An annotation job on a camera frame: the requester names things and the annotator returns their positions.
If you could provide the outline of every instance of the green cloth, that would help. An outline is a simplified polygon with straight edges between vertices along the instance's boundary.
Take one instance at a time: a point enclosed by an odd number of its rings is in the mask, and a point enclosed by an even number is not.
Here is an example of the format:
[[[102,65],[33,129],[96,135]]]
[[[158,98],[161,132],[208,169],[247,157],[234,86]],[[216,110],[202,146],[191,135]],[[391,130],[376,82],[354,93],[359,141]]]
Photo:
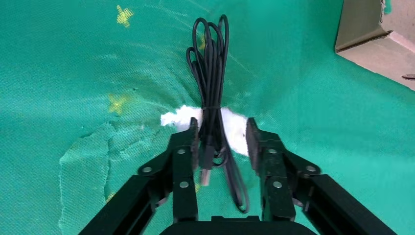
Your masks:
[[[341,0],[0,4],[0,234],[75,234],[200,98],[185,61],[197,17],[230,21],[223,106],[255,117],[400,235],[415,230],[415,93],[334,53]],[[252,209],[258,178],[236,156]],[[199,217],[244,217],[221,169]],[[171,199],[147,234],[172,222]],[[297,221],[310,226],[298,211]]]

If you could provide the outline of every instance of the torn fabric patch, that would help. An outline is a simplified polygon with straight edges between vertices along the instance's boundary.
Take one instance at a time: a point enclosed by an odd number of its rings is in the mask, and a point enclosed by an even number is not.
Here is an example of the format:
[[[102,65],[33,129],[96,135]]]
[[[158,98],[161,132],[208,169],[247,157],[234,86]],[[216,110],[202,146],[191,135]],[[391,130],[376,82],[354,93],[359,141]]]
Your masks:
[[[108,140],[114,128],[105,123],[78,139],[59,160],[63,235],[79,233],[105,205],[109,171]]]

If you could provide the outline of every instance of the teal backdrop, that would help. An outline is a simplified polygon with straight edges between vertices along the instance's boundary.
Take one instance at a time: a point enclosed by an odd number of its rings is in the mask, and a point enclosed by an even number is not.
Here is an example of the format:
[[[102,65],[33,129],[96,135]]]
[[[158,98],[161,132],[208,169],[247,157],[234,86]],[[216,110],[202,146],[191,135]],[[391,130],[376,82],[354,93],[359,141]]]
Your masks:
[[[78,233],[200,98],[197,17],[230,21],[223,106],[255,117],[400,235],[415,231],[415,92],[336,55],[342,0],[20,0],[0,7],[0,234]],[[258,178],[235,156],[260,215]],[[199,217],[243,217],[222,170]],[[146,234],[172,223],[171,198]],[[298,209],[297,221],[312,228]]]

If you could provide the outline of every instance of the yellow mark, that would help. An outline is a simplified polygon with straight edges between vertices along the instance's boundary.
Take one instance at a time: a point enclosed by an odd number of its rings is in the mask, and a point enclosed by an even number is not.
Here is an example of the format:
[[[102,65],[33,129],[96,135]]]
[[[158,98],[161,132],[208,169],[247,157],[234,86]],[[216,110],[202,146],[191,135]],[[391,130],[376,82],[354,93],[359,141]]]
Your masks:
[[[115,195],[114,192],[110,193],[110,195],[108,195],[107,197],[107,200],[105,200],[105,203],[108,203],[111,200],[111,198],[114,197],[114,195]]]
[[[195,183],[195,192],[198,192],[200,189],[200,184]]]
[[[110,99],[110,106],[108,107],[108,112],[116,112],[118,115],[122,114],[122,106],[125,104],[125,102],[128,101],[128,97],[125,95],[122,95],[120,98],[116,98],[113,94],[108,95],[108,99]]]
[[[205,46],[206,46],[205,35],[203,34],[199,38],[200,38],[200,42],[201,42],[201,44],[199,46],[199,50],[203,50],[203,49],[205,49]]]
[[[124,10],[121,9],[119,5],[117,5],[118,15],[117,15],[117,23],[124,25],[126,28],[130,27],[130,23],[128,22],[128,18],[133,16],[133,12],[130,11],[128,8]]]

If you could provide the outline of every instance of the green fabric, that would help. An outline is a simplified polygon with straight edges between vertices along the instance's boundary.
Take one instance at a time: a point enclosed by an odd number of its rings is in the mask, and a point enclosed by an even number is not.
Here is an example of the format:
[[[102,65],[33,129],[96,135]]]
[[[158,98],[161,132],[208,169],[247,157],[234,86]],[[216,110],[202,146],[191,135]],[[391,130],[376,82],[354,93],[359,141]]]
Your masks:
[[[0,6],[0,234],[77,233],[161,153],[175,129],[160,115],[200,103],[184,55],[193,22],[222,13],[231,24],[223,105],[279,133],[398,234],[415,230],[415,93],[334,53],[341,0]],[[249,215],[260,215],[258,178],[236,158]],[[201,220],[245,216],[220,169],[197,197]],[[171,201],[147,234],[171,224]],[[300,211],[297,221],[311,227]]]

